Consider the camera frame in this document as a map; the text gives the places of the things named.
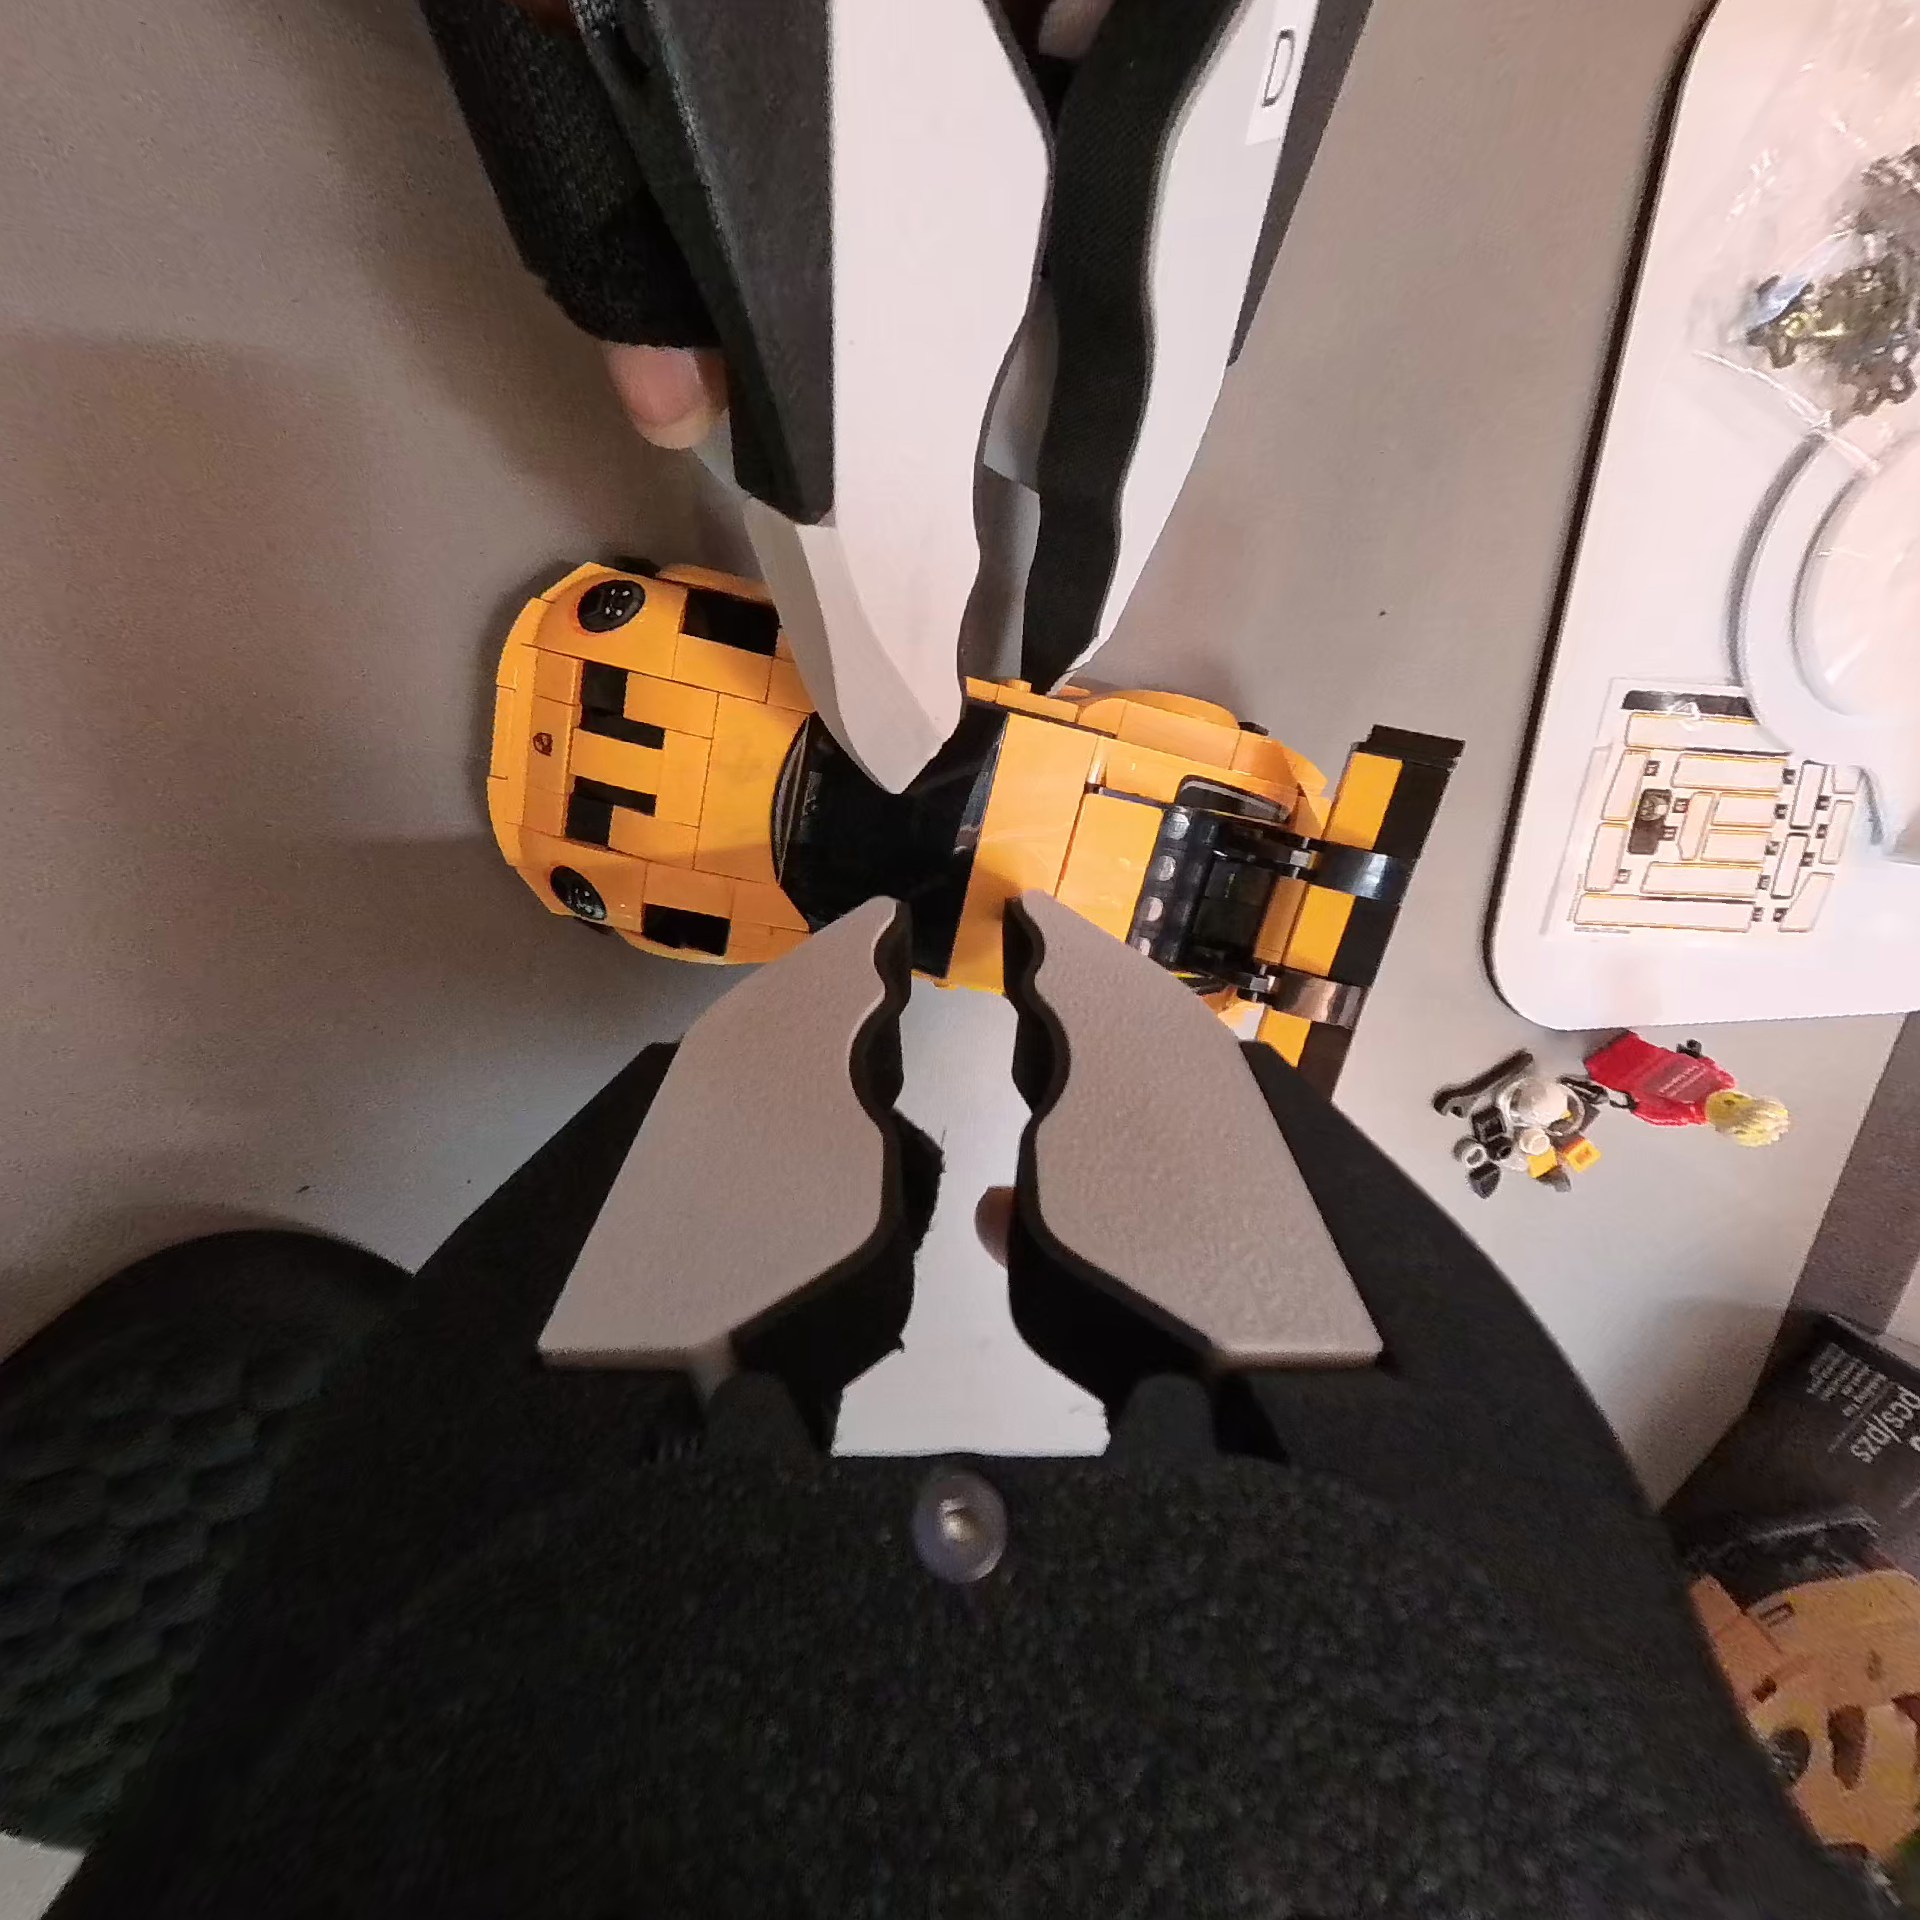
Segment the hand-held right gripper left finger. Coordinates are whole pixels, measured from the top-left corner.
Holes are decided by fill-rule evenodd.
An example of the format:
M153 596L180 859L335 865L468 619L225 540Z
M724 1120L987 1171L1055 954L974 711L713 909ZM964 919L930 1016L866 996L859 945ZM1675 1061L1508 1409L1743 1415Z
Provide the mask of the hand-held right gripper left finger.
M904 1345L938 1186L898 1116L910 915L874 898L758 967L676 1048L542 1336L547 1363L703 1400L776 1379L830 1447Z

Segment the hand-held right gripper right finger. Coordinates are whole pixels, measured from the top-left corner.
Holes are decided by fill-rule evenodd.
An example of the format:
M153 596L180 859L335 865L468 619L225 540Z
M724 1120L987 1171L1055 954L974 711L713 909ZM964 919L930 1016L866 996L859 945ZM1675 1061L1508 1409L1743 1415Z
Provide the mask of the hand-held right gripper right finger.
M1047 895L1001 923L1024 1125L1008 1292L1024 1345L1116 1424L1142 1384L1351 1372L1382 1333L1244 1044Z

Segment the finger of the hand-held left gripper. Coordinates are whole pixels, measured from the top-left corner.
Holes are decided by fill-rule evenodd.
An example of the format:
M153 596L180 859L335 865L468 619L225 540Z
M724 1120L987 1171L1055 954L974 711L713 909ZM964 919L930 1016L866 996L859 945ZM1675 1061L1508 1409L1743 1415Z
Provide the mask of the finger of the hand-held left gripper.
M816 713L905 792L956 731L977 472L1040 274L1050 122L994 5L834 2L832 503L744 508Z
M1040 291L991 415L980 596L1042 690L1114 635L1209 429L1327 132L1314 2L1014 5L1051 130Z

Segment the dark transparent lego windshield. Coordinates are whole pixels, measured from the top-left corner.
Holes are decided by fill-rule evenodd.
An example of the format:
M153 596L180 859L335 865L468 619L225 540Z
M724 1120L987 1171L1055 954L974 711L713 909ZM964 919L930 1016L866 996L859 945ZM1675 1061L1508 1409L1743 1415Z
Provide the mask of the dark transparent lego windshield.
M1008 716L969 701L956 735L895 793L812 716L787 749L770 816L776 877L809 929L874 898L910 913L913 967L950 976Z

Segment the yellow black lego spoiler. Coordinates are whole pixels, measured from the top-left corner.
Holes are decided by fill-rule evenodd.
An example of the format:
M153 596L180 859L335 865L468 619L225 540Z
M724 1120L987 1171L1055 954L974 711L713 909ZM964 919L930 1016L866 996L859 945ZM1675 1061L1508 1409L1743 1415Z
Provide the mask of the yellow black lego spoiler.
M1403 858L1414 877L1463 749L1454 737L1375 728L1347 760L1329 816L1313 842ZM1286 970L1367 984L1375 991L1407 897L1408 889L1400 905L1363 903L1306 881L1283 881L1259 954ZM1358 1026L1337 1032L1267 1009L1256 1029L1257 1040L1278 1051L1324 1098L1337 1091L1356 1033Z

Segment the yellow lego car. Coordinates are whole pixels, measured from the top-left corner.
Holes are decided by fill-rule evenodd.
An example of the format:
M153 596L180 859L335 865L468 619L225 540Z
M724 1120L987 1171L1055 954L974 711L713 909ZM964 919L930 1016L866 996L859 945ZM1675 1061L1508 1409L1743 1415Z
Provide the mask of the yellow lego car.
M1340 779L1176 690L967 680L963 713L969 701L1095 737L1051 897L1257 1040L1263 1005L1236 986L1278 967L1259 954L1273 898L1298 881L1295 848ZM697 964L772 963L818 931L770 851L783 763L812 716L760 585L705 568L577 568L503 643L496 844L553 915Z

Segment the white book stand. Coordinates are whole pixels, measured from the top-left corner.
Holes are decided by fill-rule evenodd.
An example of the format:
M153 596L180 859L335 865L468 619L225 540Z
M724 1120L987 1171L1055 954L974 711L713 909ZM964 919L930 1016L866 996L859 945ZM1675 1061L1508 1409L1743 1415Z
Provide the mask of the white book stand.
M1488 957L1529 1023L1908 1016L1918 1004L1916 400L1827 439L1697 353L1729 272L1916 147L1916 5L1715 5L1678 83L1512 812ZM1578 936L1569 829L1617 682L1723 683L1863 776L1867 851L1802 945Z

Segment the red lego minifigure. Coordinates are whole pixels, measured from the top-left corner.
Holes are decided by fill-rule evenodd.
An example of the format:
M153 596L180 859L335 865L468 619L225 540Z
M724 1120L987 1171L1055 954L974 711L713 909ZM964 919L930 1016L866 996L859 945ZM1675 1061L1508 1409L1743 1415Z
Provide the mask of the red lego minifigure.
M1745 1091L1694 1040L1668 1048L1627 1029L1591 1050L1583 1068L1586 1079L1655 1127L1707 1127L1737 1145L1776 1145L1792 1127L1782 1099Z

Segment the plastic bag of lego parts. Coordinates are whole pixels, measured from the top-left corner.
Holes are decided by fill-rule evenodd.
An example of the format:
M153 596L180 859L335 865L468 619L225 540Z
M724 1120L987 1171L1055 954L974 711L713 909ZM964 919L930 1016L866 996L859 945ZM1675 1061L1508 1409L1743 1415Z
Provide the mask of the plastic bag of lego parts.
M1918 148L1873 157L1818 221L1769 234L1759 272L1712 289L1697 353L1756 378L1827 439L1913 402Z

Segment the lego sticker sheet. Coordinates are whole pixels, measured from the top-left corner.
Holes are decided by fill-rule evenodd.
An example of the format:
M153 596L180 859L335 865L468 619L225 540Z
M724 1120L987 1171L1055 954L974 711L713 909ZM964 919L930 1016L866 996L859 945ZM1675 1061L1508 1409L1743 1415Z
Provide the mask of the lego sticker sheet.
M1608 690L1559 875L1583 938L1802 945L1867 851L1859 769L1788 752L1723 683Z

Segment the lego set box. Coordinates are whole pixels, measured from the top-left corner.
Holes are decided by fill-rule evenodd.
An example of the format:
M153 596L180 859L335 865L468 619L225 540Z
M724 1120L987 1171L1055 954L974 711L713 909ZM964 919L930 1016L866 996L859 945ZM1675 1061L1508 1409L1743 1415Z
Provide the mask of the lego set box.
M1886 1914L1916 1916L1916 1346L1808 1320L1664 1522L1794 1811Z

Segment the person's left hand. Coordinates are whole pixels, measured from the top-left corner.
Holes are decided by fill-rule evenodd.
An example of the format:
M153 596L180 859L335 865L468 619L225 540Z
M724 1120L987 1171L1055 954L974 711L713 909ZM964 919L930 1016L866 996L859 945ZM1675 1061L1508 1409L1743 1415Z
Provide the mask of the person's left hand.
M614 394L646 442L697 448L729 409L729 376L708 348L603 343Z

